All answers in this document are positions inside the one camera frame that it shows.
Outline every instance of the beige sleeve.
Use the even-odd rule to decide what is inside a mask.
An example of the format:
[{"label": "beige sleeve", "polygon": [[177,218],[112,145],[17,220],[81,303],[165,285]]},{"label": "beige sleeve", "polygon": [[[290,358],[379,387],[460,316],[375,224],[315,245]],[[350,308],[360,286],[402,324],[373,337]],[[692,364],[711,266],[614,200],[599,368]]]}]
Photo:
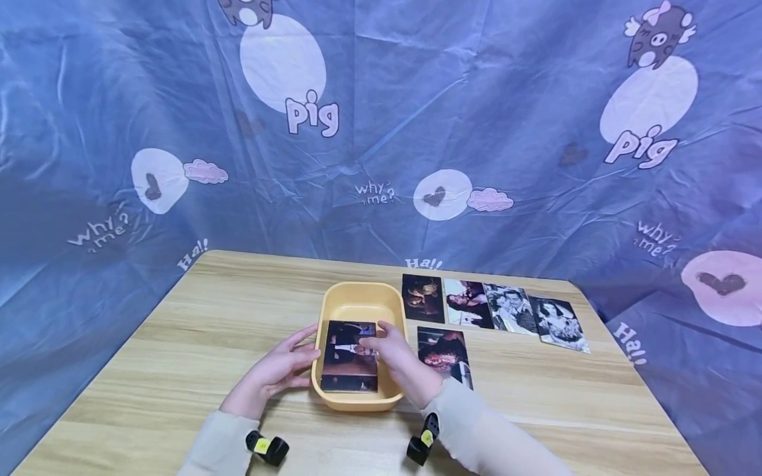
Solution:
[{"label": "beige sleeve", "polygon": [[259,422],[216,411],[201,427],[178,476],[245,476],[251,461],[246,436]]},{"label": "beige sleeve", "polygon": [[421,411],[439,418],[442,446],[481,476],[569,476],[563,462],[464,384],[449,378]]}]

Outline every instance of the wooden table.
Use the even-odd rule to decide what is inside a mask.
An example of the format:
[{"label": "wooden table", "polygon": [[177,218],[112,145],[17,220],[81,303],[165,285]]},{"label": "wooden table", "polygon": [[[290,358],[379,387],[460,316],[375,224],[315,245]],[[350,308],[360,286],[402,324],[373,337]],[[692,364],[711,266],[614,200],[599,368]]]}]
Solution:
[{"label": "wooden table", "polygon": [[[522,286],[572,303],[591,355],[531,336],[465,334],[476,391],[577,474],[706,474],[587,300],[566,281],[229,251],[198,260],[15,474],[174,474],[203,420],[249,366],[318,320],[329,286],[377,281],[398,289],[405,272]],[[408,322],[413,342],[419,324]],[[264,434],[290,444],[287,460],[280,472],[255,461],[251,473],[466,474],[439,446],[422,469],[407,461],[408,439],[421,423],[407,401],[382,414],[346,414],[328,409],[314,391],[290,393],[273,402],[263,424]]]}]

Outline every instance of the pink cloud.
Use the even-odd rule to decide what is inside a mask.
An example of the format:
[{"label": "pink cloud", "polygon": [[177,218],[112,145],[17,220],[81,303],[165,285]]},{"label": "pink cloud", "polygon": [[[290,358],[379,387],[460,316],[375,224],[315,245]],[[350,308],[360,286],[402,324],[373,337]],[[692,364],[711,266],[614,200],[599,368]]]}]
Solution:
[{"label": "pink cloud", "polygon": [[222,184],[228,180],[228,173],[212,162],[197,158],[190,164],[183,164],[185,177],[202,184]]},{"label": "pink cloud", "polygon": [[514,201],[503,192],[498,192],[494,188],[485,188],[472,191],[468,204],[479,212],[499,212],[511,208]]}]

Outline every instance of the photo card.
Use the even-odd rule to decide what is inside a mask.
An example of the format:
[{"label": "photo card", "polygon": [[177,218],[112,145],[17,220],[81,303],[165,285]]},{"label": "photo card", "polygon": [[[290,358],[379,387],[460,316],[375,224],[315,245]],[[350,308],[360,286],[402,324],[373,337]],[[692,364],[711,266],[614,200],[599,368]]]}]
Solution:
[{"label": "photo card", "polygon": [[360,345],[376,336],[375,322],[329,321],[320,389],[325,392],[378,392],[376,353]]},{"label": "photo card", "polygon": [[572,305],[559,299],[530,296],[542,342],[590,353],[588,340]]},{"label": "photo card", "polygon": [[444,378],[454,377],[474,389],[463,332],[419,327],[418,359]]},{"label": "photo card", "polygon": [[494,329],[484,285],[476,281],[444,280],[447,321],[468,327]]},{"label": "photo card", "polygon": [[444,324],[442,293],[441,278],[402,275],[402,301],[408,319]]},{"label": "photo card", "polygon": [[485,284],[487,302],[495,329],[538,335],[537,322],[523,288]]}]

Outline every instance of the blue cloth backdrop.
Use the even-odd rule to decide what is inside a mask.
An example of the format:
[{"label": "blue cloth backdrop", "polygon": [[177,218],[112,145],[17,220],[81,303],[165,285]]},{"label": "blue cloth backdrop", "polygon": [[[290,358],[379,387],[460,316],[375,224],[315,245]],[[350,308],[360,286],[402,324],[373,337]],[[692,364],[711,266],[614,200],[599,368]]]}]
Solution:
[{"label": "blue cloth backdrop", "polygon": [[762,473],[760,24],[3,2],[0,474],[209,249],[571,280],[710,473]]}]

